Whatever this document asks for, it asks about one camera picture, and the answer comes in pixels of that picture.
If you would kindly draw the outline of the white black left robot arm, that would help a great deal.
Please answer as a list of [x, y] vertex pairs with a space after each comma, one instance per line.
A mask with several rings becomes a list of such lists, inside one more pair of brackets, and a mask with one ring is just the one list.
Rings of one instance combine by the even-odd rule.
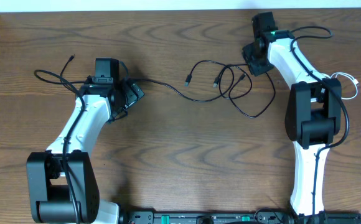
[[37, 223], [118, 223], [120, 206], [100, 198], [90, 156], [101, 129], [144, 96], [130, 79], [88, 82], [75, 91], [74, 111], [26, 169], [31, 215]]

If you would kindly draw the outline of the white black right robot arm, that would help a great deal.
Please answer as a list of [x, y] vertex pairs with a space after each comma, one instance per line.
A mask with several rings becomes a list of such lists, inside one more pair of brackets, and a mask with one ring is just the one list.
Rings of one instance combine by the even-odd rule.
[[318, 215], [329, 146], [340, 131], [340, 82], [311, 65], [290, 31], [256, 31], [254, 39], [242, 52], [250, 72], [276, 68], [290, 89], [284, 125], [296, 156], [291, 207], [297, 215]]

